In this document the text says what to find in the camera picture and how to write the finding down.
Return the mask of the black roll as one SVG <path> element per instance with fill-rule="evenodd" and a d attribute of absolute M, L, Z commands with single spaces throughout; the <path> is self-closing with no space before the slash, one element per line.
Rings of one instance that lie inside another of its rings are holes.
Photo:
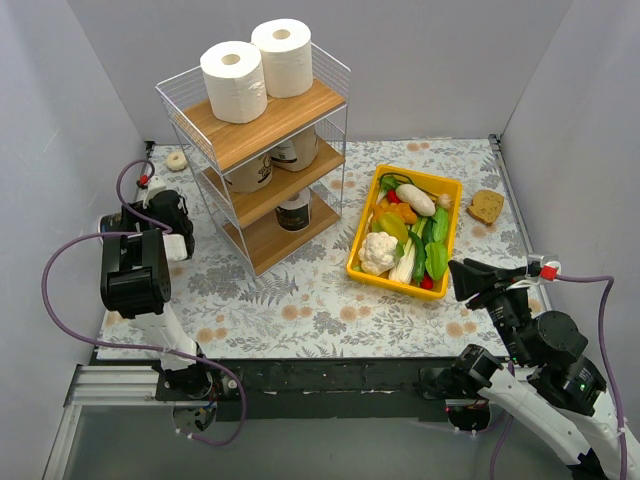
<path fill-rule="evenodd" d="M 123 231 L 122 214 L 113 213 L 100 217 L 98 220 L 98 231 L 101 233 Z"/>
<path fill-rule="evenodd" d="M 311 190 L 304 188 L 275 209 L 279 226 L 288 232 L 306 229 L 311 223 Z"/>

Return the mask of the brown printed paper roll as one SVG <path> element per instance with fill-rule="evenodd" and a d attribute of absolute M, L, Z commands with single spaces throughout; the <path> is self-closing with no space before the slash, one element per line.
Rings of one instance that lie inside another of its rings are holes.
<path fill-rule="evenodd" d="M 278 168 L 298 172 L 309 167 L 318 154 L 315 127 L 308 127 L 271 149 L 271 161 Z"/>

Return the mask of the white paper towel roll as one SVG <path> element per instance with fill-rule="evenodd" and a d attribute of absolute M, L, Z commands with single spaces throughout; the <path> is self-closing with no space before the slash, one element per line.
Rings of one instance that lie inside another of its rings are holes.
<path fill-rule="evenodd" d="M 243 41 L 218 43 L 201 55 L 200 68 L 216 118 L 246 124 L 264 113 L 267 93 L 257 47 Z"/>
<path fill-rule="evenodd" d="M 296 19 L 275 19 L 256 26 L 251 43 L 262 56 L 267 93 L 290 98 L 313 85 L 311 31 Z"/>

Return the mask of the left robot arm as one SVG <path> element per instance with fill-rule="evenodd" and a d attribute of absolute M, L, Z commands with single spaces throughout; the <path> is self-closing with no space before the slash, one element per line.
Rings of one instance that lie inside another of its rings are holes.
<path fill-rule="evenodd" d="M 193 223 L 185 198 L 164 190 L 99 221 L 103 240 L 100 294 L 105 308 L 130 320 L 146 342 L 201 356 L 170 305 L 169 264 L 190 259 L 195 248 Z"/>

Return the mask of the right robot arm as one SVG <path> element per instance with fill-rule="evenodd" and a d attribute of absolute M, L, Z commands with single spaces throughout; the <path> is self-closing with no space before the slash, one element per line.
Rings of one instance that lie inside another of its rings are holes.
<path fill-rule="evenodd" d="M 575 479 L 636 479 L 639 442 L 626 425 L 610 368 L 584 351 L 587 338 L 571 316 L 548 310 L 533 316 L 528 288 L 565 280 L 553 256 L 529 256 L 526 266 L 502 269 L 469 258 L 449 263 L 455 297 L 489 314 L 514 365 L 530 369 L 517 380 L 486 348 L 470 344 L 444 369 L 423 371 L 431 397 L 486 399 L 542 439 Z"/>

